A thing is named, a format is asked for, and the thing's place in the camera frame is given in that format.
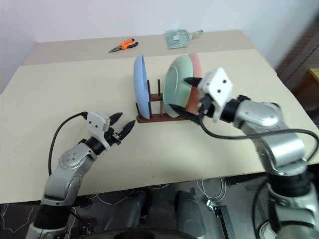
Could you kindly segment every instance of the white wall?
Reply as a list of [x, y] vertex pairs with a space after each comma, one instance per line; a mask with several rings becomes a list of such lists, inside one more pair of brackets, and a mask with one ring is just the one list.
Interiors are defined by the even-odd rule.
[[318, 0], [1, 0], [2, 89], [34, 42], [173, 28], [241, 30], [276, 67], [318, 11]]

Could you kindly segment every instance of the black cable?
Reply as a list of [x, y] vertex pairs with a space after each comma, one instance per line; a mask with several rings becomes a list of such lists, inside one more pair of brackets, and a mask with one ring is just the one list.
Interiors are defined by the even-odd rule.
[[72, 216], [74, 216], [77, 220], [79, 220], [81, 223], [83, 223], [84, 225], [86, 225], [90, 230], [91, 232], [95, 233], [93, 227], [91, 227], [91, 225], [89, 223], [87, 223], [83, 218], [81, 218], [79, 215], [76, 215], [74, 212], [70, 211], [70, 214]]
[[258, 200], [258, 197], [259, 197], [259, 194], [261, 192], [261, 190], [266, 186], [267, 184], [267, 180], [263, 181], [258, 189], [257, 189], [257, 192], [254, 196], [254, 200], [253, 200], [253, 205], [252, 205], [252, 212], [251, 212], [251, 220], [253, 222], [253, 228], [254, 228], [254, 233], [255, 233], [255, 236], [257, 239], [259, 239], [259, 235], [258, 235], [258, 231], [256, 229], [256, 218], [255, 218], [255, 214], [256, 214], [256, 205], [257, 205], [257, 200]]
[[58, 133], [60, 131], [60, 129], [68, 122], [70, 121], [71, 119], [74, 119], [78, 116], [83, 116], [84, 118], [87, 116], [87, 112], [81, 112], [81, 113], [78, 113], [76, 115], [73, 115], [69, 118], [67, 118], [65, 121], [62, 122], [62, 124], [60, 124], [59, 128], [56, 130], [54, 136], [53, 136], [53, 140], [52, 140], [52, 143], [51, 143], [51, 146], [50, 146], [50, 151], [49, 151], [49, 162], [48, 162], [48, 170], [49, 170], [49, 176], [52, 174], [52, 169], [51, 169], [51, 162], [52, 162], [52, 152], [53, 152], [53, 148], [54, 148], [54, 143], [55, 143], [55, 140], [56, 140], [56, 137], [58, 136]]
[[310, 154], [307, 161], [311, 160], [311, 158], [315, 155], [315, 153], [317, 152], [317, 150], [319, 148], [318, 136], [314, 132], [312, 132], [310, 130], [306, 130], [306, 129], [284, 129], [284, 130], [271, 131], [271, 132], [265, 132], [265, 133], [255, 133], [255, 134], [243, 135], [243, 136], [226, 136], [226, 135], [214, 134], [213, 132], [209, 131], [205, 127], [203, 120], [202, 120], [203, 115], [204, 115], [203, 113], [199, 114], [199, 125], [201, 126], [201, 128], [204, 130], [204, 132], [206, 134], [208, 134], [209, 136], [214, 137], [214, 138], [219, 138], [219, 139], [254, 139], [254, 138], [261, 138], [261, 137], [265, 137], [265, 136], [279, 135], [279, 134], [284, 134], [284, 133], [304, 133], [304, 134], [308, 134], [308, 135], [312, 136], [316, 140], [315, 149]]

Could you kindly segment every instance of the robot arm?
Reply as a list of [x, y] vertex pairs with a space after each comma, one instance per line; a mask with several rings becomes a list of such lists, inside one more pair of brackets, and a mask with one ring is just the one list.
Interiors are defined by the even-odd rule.
[[[232, 99], [233, 85], [222, 68], [213, 70], [203, 79], [187, 78], [185, 81], [203, 95], [199, 115], [170, 105], [177, 113], [199, 124], [212, 137], [253, 140], [268, 177], [273, 230], [280, 233], [287, 226], [293, 226], [318, 232], [319, 205], [307, 171], [305, 147], [296, 130], [290, 130], [284, 123], [280, 107], [275, 103], [257, 103], [245, 96]], [[214, 122], [233, 122], [234, 127], [247, 136], [216, 135], [204, 126], [204, 116]], [[308, 134], [318, 139], [314, 133], [308, 131]], [[283, 230], [286, 235], [291, 231]]]
[[29, 227], [27, 239], [63, 238], [67, 231], [70, 210], [78, 195], [83, 177], [92, 167], [98, 155], [108, 151], [132, 130], [135, 120], [123, 127], [120, 133], [111, 128], [121, 117], [116, 113], [111, 117], [96, 112], [86, 116], [86, 126], [91, 137], [81, 140], [72, 149], [64, 152], [56, 170], [50, 175], [41, 200], [35, 222]]

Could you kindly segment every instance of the orange-handled pliers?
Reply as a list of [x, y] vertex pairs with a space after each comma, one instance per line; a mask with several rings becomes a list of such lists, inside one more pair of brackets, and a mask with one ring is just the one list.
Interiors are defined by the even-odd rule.
[[133, 48], [133, 47], [136, 47], [139, 43], [138, 42], [135, 42], [133, 44], [130, 44], [132, 42], [134, 42], [135, 39], [134, 38], [130, 38], [130, 39], [127, 39], [126, 41], [123, 41], [119, 46], [113, 48], [112, 50], [109, 51], [110, 52], [115, 52], [115, 51], [119, 51], [119, 50], [125, 50], [125, 49], [128, 49], [128, 48]]

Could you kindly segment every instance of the green plate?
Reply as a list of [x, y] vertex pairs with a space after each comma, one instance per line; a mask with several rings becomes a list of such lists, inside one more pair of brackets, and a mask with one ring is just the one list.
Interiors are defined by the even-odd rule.
[[169, 66], [167, 71], [163, 101], [165, 112], [175, 118], [178, 116], [169, 104], [185, 107], [190, 95], [191, 85], [184, 81], [184, 78], [193, 77], [193, 64], [189, 56], [177, 57]]

